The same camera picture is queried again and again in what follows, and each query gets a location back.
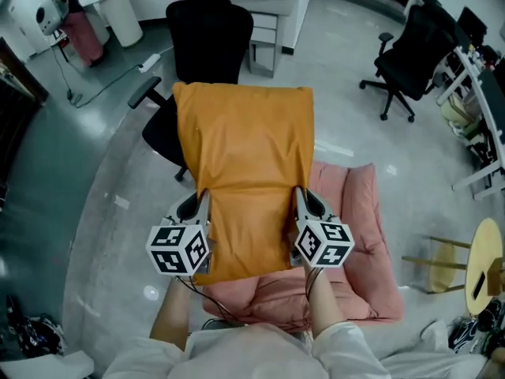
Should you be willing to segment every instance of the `white desk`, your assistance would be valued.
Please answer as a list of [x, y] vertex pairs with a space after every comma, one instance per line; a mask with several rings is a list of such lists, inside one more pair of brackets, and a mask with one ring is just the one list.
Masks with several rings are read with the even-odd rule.
[[[489, 108], [489, 105], [488, 105], [488, 101], [486, 100], [484, 93], [482, 91], [481, 81], [478, 79], [478, 76], [480, 74], [479, 70], [472, 62], [470, 62], [470, 60], [468, 59], [468, 56], [463, 54], [461, 47], [457, 47], [454, 51], [456, 52], [456, 54], [460, 58], [462, 64], [465, 66], [465, 69], [463, 70], [461, 75], [465, 74], [465, 77], [470, 76], [470, 79], [472, 80], [472, 87], [473, 87], [473, 90], [475, 91], [475, 96], [477, 97], [477, 101], [479, 102], [479, 105], [481, 106], [481, 111], [484, 116], [484, 120], [486, 121], [486, 124], [488, 126], [488, 129], [491, 132], [492, 139], [495, 142], [496, 155], [498, 157], [498, 160], [495, 161], [494, 163], [492, 163], [492, 164], [488, 165], [487, 167], [483, 168], [482, 170], [479, 170], [478, 172], [470, 175], [469, 177], [464, 178], [463, 180], [461, 180], [460, 182], [457, 182], [456, 184], [454, 184], [452, 186], [453, 190], [459, 190], [460, 188], [463, 188], [464, 186], [468, 186], [472, 182], [475, 182], [478, 179], [483, 178], [483, 177], [491, 174], [492, 172], [499, 170], [501, 167], [503, 167], [503, 165], [505, 164], [504, 163], [505, 162], [505, 146], [503, 146], [501, 140], [499, 139], [499, 137], [502, 134], [502, 131], [497, 129], [495, 119], [493, 118], [491, 109]], [[451, 94], [456, 89], [456, 87], [458, 87], [458, 86], [456, 85], [450, 91], [449, 94]], [[440, 103], [443, 103], [444, 100], [441, 100], [441, 99], [445, 95], [446, 95], [446, 93], [444, 93], [440, 96], [440, 98], [439, 98], [441, 101]], [[500, 184], [496, 184], [496, 185], [492, 186], [491, 188], [485, 189], [479, 193], [475, 193], [473, 195], [473, 199], [480, 200], [484, 197], [487, 197], [488, 195], [490, 195], [492, 193], [497, 193], [504, 188], [505, 188], [505, 180], [500, 182]]]
[[79, 0], [83, 7], [98, 4], [122, 47], [130, 47], [142, 38], [142, 28], [129, 0]]

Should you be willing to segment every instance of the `pink cushion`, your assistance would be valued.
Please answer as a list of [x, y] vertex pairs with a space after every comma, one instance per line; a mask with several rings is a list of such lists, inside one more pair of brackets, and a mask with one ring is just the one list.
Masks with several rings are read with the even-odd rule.
[[[349, 224], [356, 243], [344, 268], [325, 272], [343, 314], [358, 324], [401, 320], [403, 301], [382, 233], [374, 166], [347, 169], [314, 162], [309, 188]], [[302, 268], [217, 283], [205, 287], [205, 292], [245, 323], [266, 321], [288, 332], [306, 330], [310, 325]], [[207, 299], [204, 308], [221, 317]]]

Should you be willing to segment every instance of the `wooden stool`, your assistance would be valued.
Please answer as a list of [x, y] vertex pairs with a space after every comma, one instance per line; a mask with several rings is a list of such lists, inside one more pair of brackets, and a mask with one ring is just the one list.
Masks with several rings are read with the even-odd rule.
[[[464, 289], [466, 307], [471, 314], [479, 314], [496, 295], [496, 275], [499, 275], [503, 263], [502, 237], [496, 222], [493, 219], [483, 220], [471, 245], [446, 238], [430, 239], [443, 243], [432, 260], [402, 259], [431, 266], [429, 281], [433, 292], [430, 294]], [[455, 263], [455, 247], [469, 250], [466, 264]], [[458, 270], [466, 271], [465, 284], [450, 287]]]

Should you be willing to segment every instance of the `orange fabric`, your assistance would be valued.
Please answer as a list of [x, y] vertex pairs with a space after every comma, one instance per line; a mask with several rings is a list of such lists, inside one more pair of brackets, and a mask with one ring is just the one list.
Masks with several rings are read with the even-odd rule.
[[312, 89], [176, 83], [178, 132], [200, 195], [211, 194], [211, 273], [198, 284], [290, 268], [291, 195], [307, 187]]

